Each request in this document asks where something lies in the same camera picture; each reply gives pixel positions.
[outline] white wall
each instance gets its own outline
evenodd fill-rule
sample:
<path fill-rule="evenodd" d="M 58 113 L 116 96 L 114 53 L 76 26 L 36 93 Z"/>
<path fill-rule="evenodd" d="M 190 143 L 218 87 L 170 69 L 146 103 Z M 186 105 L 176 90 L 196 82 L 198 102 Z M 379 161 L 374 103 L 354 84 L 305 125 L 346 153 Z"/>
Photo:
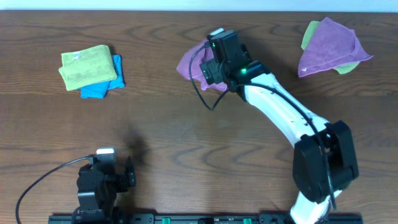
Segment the white wall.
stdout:
<path fill-rule="evenodd" d="M 398 0 L 0 0 L 0 9 L 398 12 Z"/>

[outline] green cloth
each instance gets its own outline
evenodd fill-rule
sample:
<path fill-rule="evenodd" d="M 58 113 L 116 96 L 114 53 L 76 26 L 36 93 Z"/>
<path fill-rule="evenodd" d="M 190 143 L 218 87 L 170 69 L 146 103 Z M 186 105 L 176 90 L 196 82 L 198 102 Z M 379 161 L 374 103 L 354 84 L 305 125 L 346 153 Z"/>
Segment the green cloth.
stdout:
<path fill-rule="evenodd" d="M 68 91 L 118 77 L 113 67 L 111 52 L 106 45 L 63 53 L 61 57 L 62 67 L 58 71 Z"/>
<path fill-rule="evenodd" d="M 308 46 L 308 44 L 311 41 L 312 36 L 314 35 L 315 31 L 317 30 L 319 26 L 318 21 L 311 21 L 310 24 L 307 27 L 307 30 L 304 33 L 303 41 L 301 43 L 301 48 L 305 50 Z M 359 65 L 359 62 L 355 63 L 349 63 L 346 65 L 342 65 L 339 67 L 334 68 L 340 75 L 346 74 L 350 71 L 352 71 L 357 65 Z"/>

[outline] white tag on cloth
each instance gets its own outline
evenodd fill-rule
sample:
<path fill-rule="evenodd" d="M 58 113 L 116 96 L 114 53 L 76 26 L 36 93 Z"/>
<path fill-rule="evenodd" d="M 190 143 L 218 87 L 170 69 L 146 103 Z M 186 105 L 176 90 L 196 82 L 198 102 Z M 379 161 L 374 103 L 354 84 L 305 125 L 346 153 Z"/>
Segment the white tag on cloth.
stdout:
<path fill-rule="evenodd" d="M 74 52 L 72 60 L 78 60 L 80 58 L 80 52 Z"/>

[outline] folded cloth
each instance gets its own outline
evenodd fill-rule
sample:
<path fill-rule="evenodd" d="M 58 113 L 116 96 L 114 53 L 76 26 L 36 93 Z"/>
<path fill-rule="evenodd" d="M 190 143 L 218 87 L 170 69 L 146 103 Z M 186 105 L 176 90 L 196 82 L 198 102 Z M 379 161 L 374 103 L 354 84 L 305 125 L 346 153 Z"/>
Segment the folded cloth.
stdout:
<path fill-rule="evenodd" d="M 184 56 L 182 56 L 180 63 L 177 66 L 177 71 L 184 77 L 185 79 L 189 80 L 189 63 L 191 61 L 192 55 L 199 50 L 204 44 L 207 42 L 207 40 L 203 40 L 200 42 L 200 44 L 194 46 L 194 48 L 190 49 L 187 51 Z M 200 88 L 202 90 L 207 90 L 207 88 L 214 88 L 216 90 L 220 91 L 225 91 L 227 89 L 227 86 L 225 83 L 219 83 L 219 84 L 207 84 L 205 77 L 203 76 L 203 73 L 200 69 L 200 64 L 203 62 L 206 62 L 208 60 L 211 60 L 214 58 L 213 52 L 209 48 L 205 48 L 197 54 L 197 56 L 193 59 L 192 66 L 191 66 L 191 74 L 192 78 L 195 80 L 198 80 L 200 82 Z"/>
<path fill-rule="evenodd" d="M 298 76 L 304 77 L 338 66 L 369 60 L 355 31 L 329 18 L 319 23 L 300 59 Z"/>
<path fill-rule="evenodd" d="M 59 72 L 67 90 L 116 79 L 109 47 L 99 45 L 77 52 L 63 53 Z"/>
<path fill-rule="evenodd" d="M 310 43 L 310 40 L 312 39 L 313 34 L 315 33 L 316 29 L 319 26 L 318 21 L 311 21 L 310 24 L 307 27 L 307 30 L 304 33 L 303 41 L 301 43 L 301 48 L 305 50 Z M 341 75 L 341 74 L 346 74 L 350 71 L 352 71 L 357 65 L 359 65 L 359 62 L 355 63 L 349 63 L 347 65 L 343 66 L 338 66 L 335 67 L 334 69 Z"/>
<path fill-rule="evenodd" d="M 101 83 L 95 83 L 88 86 L 81 87 L 80 97 L 82 98 L 104 98 L 107 90 L 111 90 L 113 88 L 123 88 L 123 72 L 122 72 L 122 59 L 120 55 L 112 56 L 114 69 L 118 77 L 112 81 L 106 81 Z"/>

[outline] wood grain surface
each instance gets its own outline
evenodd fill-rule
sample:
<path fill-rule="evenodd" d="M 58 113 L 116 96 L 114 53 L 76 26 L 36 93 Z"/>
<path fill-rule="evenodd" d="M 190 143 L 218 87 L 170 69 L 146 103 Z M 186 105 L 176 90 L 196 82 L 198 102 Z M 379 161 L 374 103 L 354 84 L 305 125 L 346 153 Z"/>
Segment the wood grain surface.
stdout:
<path fill-rule="evenodd" d="M 374 58 L 346 75 L 299 79 L 303 33 L 326 16 L 354 29 Z M 219 27 L 239 30 L 252 58 L 310 110 L 350 126 L 360 176 L 338 211 L 398 223 L 398 14 L 131 11 L 0 12 L 0 223 L 15 223 L 17 199 L 42 174 L 104 146 L 117 149 L 119 168 L 134 156 L 137 187 L 117 201 L 126 211 L 290 209 L 298 190 L 284 135 L 234 94 L 208 111 L 176 72 L 184 52 Z M 84 100 L 66 91 L 60 54 L 99 44 L 122 55 L 126 87 Z M 82 165 L 34 187 L 22 222 L 71 213 Z"/>

